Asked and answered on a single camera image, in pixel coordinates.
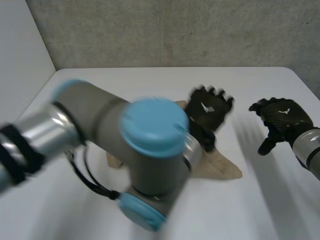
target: light blue joint cap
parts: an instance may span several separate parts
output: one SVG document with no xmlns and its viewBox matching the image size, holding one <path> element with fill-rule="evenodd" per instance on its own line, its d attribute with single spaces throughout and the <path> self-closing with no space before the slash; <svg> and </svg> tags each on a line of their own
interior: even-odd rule
<svg viewBox="0 0 320 240">
<path fill-rule="evenodd" d="M 84 80 L 80 80 L 80 79 L 71 79 L 71 80 L 67 80 L 67 81 L 61 83 L 53 90 L 51 100 L 55 101 L 59 97 L 59 95 L 62 92 L 64 92 L 67 88 L 69 88 L 70 86 L 75 85 L 75 84 L 82 84 L 82 83 L 89 84 L 89 82 L 84 81 Z"/>
<path fill-rule="evenodd" d="M 128 219 L 148 231 L 158 231 L 166 221 L 158 210 L 129 193 L 122 193 L 117 203 Z"/>
<path fill-rule="evenodd" d="M 184 151 L 189 122 L 185 111 L 173 101 L 148 97 L 129 104 L 119 126 L 122 137 L 134 150 L 165 159 Z"/>
</svg>

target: black cable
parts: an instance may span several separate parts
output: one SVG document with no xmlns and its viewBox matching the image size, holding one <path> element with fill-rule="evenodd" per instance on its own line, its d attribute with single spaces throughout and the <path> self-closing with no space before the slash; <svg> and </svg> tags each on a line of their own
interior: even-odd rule
<svg viewBox="0 0 320 240">
<path fill-rule="evenodd" d="M 67 150 L 65 151 L 65 155 L 67 157 L 67 159 L 69 160 L 75 174 L 80 178 L 80 180 L 93 192 L 95 192 L 96 194 L 99 194 L 101 196 L 105 196 L 108 197 L 111 200 L 115 200 L 120 196 L 120 193 L 118 191 L 114 191 L 114 190 L 109 190 L 107 188 L 105 188 L 104 186 L 102 186 L 96 179 L 95 177 L 92 175 L 88 163 L 87 163 L 87 153 L 88 153 L 88 147 L 86 144 L 84 144 L 84 150 L 83 150 L 83 162 L 85 165 L 85 168 L 89 174 L 89 176 L 92 178 L 92 180 L 95 182 L 95 184 L 93 184 L 92 182 L 90 182 L 78 169 L 76 163 L 75 163 L 75 153 L 71 150 Z"/>
</svg>

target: table surface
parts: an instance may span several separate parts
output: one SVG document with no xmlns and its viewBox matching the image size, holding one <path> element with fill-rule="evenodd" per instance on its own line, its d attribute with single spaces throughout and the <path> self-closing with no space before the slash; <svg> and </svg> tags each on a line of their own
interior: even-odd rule
<svg viewBox="0 0 320 240">
<path fill-rule="evenodd" d="M 257 154 L 267 135 L 249 106 L 261 98 L 299 103 L 320 126 L 319 100 L 283 67 L 164 67 L 64 69 L 56 72 L 24 116 L 37 111 L 54 88 L 83 79 L 128 101 L 161 96 L 187 100 L 200 84 L 224 88 L 234 109 L 218 130 L 218 150 L 243 178 L 190 179 L 162 230 L 146 232 L 128 220 L 116 202 L 96 195 L 61 156 L 38 176 L 0 199 L 0 239 L 10 240 L 318 240 L 320 184 L 296 160 L 287 143 Z M 124 191 L 127 169 L 108 167 L 105 152 L 90 145 L 89 165 L 107 188 Z"/>
</svg>

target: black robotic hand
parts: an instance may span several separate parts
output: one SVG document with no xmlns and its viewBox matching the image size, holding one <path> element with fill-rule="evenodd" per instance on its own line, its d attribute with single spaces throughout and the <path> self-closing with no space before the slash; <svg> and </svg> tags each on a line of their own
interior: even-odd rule
<svg viewBox="0 0 320 240">
<path fill-rule="evenodd" d="M 203 146 L 206 152 L 215 147 L 214 131 L 223 123 L 225 116 L 233 106 L 233 97 L 227 100 L 222 89 L 215 93 L 215 88 L 208 91 L 204 86 L 194 90 L 190 95 L 184 111 L 189 118 L 189 131 Z"/>
<path fill-rule="evenodd" d="M 267 155 L 277 143 L 289 142 L 291 147 L 297 137 L 314 124 L 307 113 L 293 100 L 285 98 L 261 99 L 249 111 L 256 112 L 269 129 L 268 137 L 259 147 L 260 155 Z"/>
</svg>

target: concrete wall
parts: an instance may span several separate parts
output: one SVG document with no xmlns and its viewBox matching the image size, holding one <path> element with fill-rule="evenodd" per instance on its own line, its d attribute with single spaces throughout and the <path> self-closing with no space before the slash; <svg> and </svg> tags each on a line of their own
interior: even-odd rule
<svg viewBox="0 0 320 240">
<path fill-rule="evenodd" d="M 318 0 L 27 4 L 57 69 L 282 66 L 320 97 Z"/>
</svg>

